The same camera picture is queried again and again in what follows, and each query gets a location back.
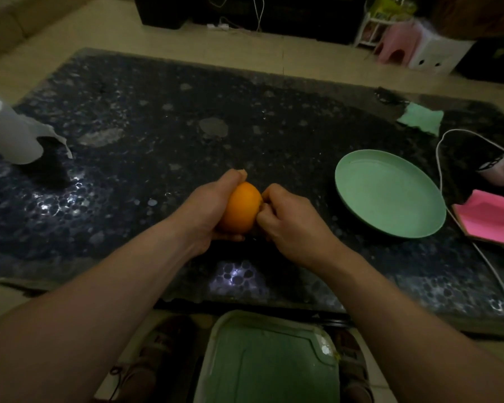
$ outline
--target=white tissue paper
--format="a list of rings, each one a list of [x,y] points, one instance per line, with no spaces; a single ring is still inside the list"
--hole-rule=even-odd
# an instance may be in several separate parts
[[[13,164],[28,164],[43,155],[43,147],[37,137],[54,137],[67,149],[67,156],[73,158],[67,140],[57,135],[52,126],[22,114],[0,100],[0,154]]]

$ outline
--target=black marble table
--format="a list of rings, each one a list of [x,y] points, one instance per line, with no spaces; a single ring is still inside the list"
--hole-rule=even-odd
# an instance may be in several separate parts
[[[443,109],[441,133],[469,128],[504,146],[504,115],[490,104],[404,97]],[[337,162],[359,149],[400,155],[437,180],[438,139],[397,124],[404,104],[372,88],[83,50],[15,109],[52,125],[74,158],[46,139],[32,164],[0,158],[0,277],[65,282],[234,167],[260,190],[279,182],[310,198],[336,236],[431,311],[504,321],[504,295],[451,220],[402,240],[365,226],[336,194]],[[451,133],[447,203],[472,189],[504,195],[473,171],[498,154]],[[482,247],[504,279],[504,250]],[[344,311],[321,280],[257,236],[213,244],[162,299]]]

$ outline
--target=pink sticky note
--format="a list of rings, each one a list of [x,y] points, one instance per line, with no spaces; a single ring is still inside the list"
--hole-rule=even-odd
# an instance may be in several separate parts
[[[454,209],[469,235],[504,243],[504,196],[475,189]]]

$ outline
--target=person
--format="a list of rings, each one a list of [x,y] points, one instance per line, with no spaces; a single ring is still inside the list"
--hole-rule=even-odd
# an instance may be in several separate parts
[[[136,327],[180,267],[212,240],[229,170],[171,216],[59,289],[0,317],[0,402],[90,401]],[[309,200],[273,184],[257,223],[280,252],[325,281],[400,402],[504,402],[504,363],[404,295],[342,244]]]

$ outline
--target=orange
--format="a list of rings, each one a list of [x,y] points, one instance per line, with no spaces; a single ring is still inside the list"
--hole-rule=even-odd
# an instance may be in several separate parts
[[[252,229],[262,204],[260,192],[249,182],[239,184],[229,196],[220,230],[244,234]]]

